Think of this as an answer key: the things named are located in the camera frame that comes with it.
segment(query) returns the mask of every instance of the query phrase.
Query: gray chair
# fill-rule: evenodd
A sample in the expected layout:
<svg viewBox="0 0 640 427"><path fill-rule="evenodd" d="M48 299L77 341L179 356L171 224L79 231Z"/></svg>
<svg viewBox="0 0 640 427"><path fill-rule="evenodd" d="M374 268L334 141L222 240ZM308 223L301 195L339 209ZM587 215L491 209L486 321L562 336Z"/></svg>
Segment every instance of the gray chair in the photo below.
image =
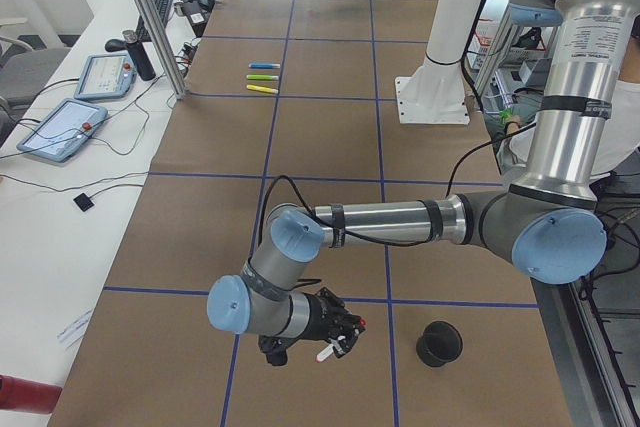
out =
<svg viewBox="0 0 640 427"><path fill-rule="evenodd" d="M0 28L26 21L25 18L0 19ZM23 50L22 53L10 56L6 62L0 62L0 111L4 114L0 115L0 145L2 145L13 130L15 120L22 117L22 113L33 103L71 49L65 47L34 50L26 42L1 34L0 41L8 42Z"/></svg>

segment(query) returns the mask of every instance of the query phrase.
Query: red cylinder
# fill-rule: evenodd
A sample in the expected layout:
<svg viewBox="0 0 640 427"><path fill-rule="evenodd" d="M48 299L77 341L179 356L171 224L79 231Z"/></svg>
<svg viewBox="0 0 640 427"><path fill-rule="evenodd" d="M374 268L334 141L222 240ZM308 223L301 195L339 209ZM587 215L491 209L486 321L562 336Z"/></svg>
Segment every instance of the red cylinder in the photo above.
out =
<svg viewBox="0 0 640 427"><path fill-rule="evenodd" d="M30 380L0 375L0 409L50 414L62 388Z"/></svg>

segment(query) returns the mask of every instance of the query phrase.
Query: blue joint cap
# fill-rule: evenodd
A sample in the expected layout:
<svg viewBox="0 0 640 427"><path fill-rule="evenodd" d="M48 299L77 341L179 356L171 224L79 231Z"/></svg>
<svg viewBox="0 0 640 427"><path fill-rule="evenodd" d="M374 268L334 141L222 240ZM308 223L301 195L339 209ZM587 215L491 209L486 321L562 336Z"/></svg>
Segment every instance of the blue joint cap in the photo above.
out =
<svg viewBox="0 0 640 427"><path fill-rule="evenodd" d="M511 259L526 275L546 284L566 284L591 272L604 254L602 222L582 209L560 209L532 222L518 236Z"/></svg>
<svg viewBox="0 0 640 427"><path fill-rule="evenodd" d="M526 5L509 4L511 22L526 27L557 27L562 24L562 15L555 9L541 9Z"/></svg>
<svg viewBox="0 0 640 427"><path fill-rule="evenodd" d="M207 316L216 329L243 334L249 326L251 301L239 275L219 278L207 298Z"/></svg>
<svg viewBox="0 0 640 427"><path fill-rule="evenodd" d="M271 224L271 240L291 260L311 262L320 251L324 232L302 212L286 210Z"/></svg>

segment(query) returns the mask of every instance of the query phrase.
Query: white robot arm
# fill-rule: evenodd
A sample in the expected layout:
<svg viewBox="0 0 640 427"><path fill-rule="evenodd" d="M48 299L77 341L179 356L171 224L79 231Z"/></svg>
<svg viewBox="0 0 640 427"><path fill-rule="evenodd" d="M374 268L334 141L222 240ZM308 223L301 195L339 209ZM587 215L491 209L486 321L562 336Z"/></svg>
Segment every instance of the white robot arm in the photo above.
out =
<svg viewBox="0 0 640 427"><path fill-rule="evenodd" d="M362 319L327 289L295 290L322 247L448 240L486 248L550 284L595 268L606 234L589 178L640 0L513 1L529 22L543 14L561 20L526 173L508 191L438 201L279 207L241 274L214 284L207 308L216 328L259 334L273 365L285 364L286 349L301 339L348 353Z"/></svg>

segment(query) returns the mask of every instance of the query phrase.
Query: black bottle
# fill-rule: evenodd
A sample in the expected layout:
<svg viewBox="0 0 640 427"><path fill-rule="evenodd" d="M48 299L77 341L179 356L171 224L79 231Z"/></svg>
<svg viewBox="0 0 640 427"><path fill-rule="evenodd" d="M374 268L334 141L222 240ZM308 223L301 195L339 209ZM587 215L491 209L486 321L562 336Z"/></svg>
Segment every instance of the black bottle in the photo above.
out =
<svg viewBox="0 0 640 427"><path fill-rule="evenodd" d="M147 51L144 49L142 42L138 40L136 33L133 30L125 30L122 35L124 37L124 46L129 52L129 57L131 57L133 65L136 66L140 78L142 80L155 79L156 72L153 70Z"/></svg>

